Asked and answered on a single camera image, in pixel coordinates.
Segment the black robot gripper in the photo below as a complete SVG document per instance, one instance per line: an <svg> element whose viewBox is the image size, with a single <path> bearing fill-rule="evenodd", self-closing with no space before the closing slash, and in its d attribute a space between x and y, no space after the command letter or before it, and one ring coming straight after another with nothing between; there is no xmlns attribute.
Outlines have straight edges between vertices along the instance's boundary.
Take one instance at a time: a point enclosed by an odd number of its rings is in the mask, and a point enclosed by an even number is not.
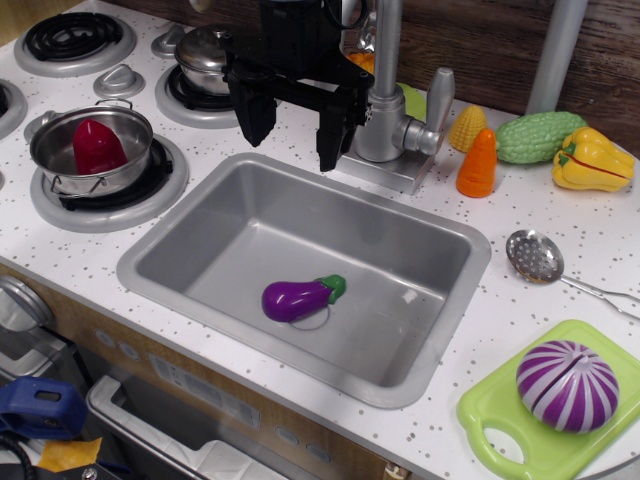
<svg viewBox="0 0 640 480"><path fill-rule="evenodd" d="M341 1L261 1L259 13L257 33L219 40L244 138L253 147L262 143L275 125L278 100L321 112L316 151L320 171L329 172L370 117L373 75L342 53L343 33L364 24L369 5L360 3L354 21Z"/></svg>

